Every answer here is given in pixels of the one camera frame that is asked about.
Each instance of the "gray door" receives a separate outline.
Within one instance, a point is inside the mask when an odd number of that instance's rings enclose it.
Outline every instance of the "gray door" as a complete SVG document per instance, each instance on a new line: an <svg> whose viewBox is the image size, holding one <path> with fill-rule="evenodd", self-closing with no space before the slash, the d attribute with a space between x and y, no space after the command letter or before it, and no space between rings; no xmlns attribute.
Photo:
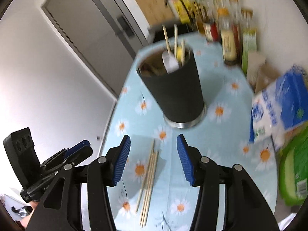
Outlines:
<svg viewBox="0 0 308 231"><path fill-rule="evenodd" d="M142 44L114 0L48 0L45 8L89 68L119 96Z"/></svg>

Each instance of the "black container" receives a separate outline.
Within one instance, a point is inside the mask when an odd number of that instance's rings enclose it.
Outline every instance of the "black container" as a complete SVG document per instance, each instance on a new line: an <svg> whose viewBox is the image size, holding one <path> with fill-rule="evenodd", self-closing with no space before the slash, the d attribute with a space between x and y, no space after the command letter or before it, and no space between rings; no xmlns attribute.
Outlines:
<svg viewBox="0 0 308 231"><path fill-rule="evenodd" d="M166 50L161 49L151 53L139 65L137 72L157 101L169 125L179 128L196 125L205 115L206 107L193 50L186 48L185 64L169 74L166 73L162 61L164 51ZM160 75L144 72L144 65L155 67Z"/></svg>

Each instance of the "yellow package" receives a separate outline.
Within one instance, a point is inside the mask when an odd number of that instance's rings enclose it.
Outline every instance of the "yellow package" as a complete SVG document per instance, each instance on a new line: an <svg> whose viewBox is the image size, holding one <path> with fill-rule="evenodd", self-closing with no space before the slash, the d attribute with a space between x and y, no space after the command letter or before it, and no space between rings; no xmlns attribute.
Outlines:
<svg viewBox="0 0 308 231"><path fill-rule="evenodd" d="M183 0L186 8L188 9L189 13L191 14L192 10L191 10L191 5L190 5L190 0ZM189 17L188 17L188 14L185 10L185 8L183 7L181 1L179 0L173 0L173 5L180 17L180 20L181 20L181 23L189 23L190 20L189 20Z"/></svg>

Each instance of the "white wall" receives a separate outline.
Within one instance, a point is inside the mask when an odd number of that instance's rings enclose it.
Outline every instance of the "white wall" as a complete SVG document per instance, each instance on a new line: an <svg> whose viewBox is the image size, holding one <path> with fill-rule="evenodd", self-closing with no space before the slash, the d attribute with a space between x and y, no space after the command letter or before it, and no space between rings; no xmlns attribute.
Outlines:
<svg viewBox="0 0 308 231"><path fill-rule="evenodd" d="M123 0L145 36L148 23L135 0ZM295 62L308 69L308 25L293 0L241 0L258 20L258 48L269 63L285 72Z"/></svg>
<svg viewBox="0 0 308 231"><path fill-rule="evenodd" d="M0 140L30 127L41 162L83 139L95 159L115 98L49 22L44 1L13 0L0 21ZM0 171L0 193L17 198L2 144Z"/></svg>

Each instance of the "tablecloth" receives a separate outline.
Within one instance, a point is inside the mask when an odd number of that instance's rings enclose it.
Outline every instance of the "tablecloth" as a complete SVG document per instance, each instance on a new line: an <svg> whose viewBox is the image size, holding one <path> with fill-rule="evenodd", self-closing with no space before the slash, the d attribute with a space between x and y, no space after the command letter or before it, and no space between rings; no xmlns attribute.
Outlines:
<svg viewBox="0 0 308 231"><path fill-rule="evenodd" d="M161 109L136 72L138 64L152 51L161 49L165 42L152 44L139 51L124 84L102 150L102 155L105 155L109 148L120 144L124 134L133 136L123 181L115 188L108 188L115 225L121 231L189 230L199 188L191 187L184 176L176 148L176 138L181 133L188 145L197 147L203 156L210 157L216 163L228 167L241 164L263 193L272 211L275 210L275 153L270 139L254 145L248 143L253 92L242 71L238 67L224 65L219 43L208 43L198 33L182 35L179 41L182 37L193 48L208 112L195 127L169 127L164 122ZM141 228L141 207L135 214L135 204L151 138L159 140L156 148L160 154L147 225ZM221 185L217 230L222 230L223 221L224 186Z"/></svg>

